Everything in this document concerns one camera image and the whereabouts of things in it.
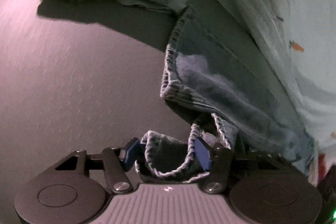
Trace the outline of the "blue denim jeans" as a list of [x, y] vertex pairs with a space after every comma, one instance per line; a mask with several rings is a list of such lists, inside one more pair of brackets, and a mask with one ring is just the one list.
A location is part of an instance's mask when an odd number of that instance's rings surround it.
[[244, 144], [280, 155], [309, 173], [314, 141], [283, 90], [272, 93], [187, 7], [165, 51], [160, 96], [190, 118], [187, 142], [148, 131], [135, 169], [145, 180], [191, 183], [209, 175], [195, 141], [233, 149]]

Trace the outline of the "red folded garment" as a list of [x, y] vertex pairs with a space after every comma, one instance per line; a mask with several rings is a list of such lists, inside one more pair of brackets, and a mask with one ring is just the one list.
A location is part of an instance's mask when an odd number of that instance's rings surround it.
[[335, 165], [335, 156], [319, 153], [309, 166], [308, 181], [317, 187], [333, 165]]

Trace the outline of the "white carrot print sheet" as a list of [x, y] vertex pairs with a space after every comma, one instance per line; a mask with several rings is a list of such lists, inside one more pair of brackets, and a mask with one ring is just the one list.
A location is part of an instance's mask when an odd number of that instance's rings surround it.
[[252, 35], [312, 137], [314, 157], [334, 145], [335, 0], [217, 1]]

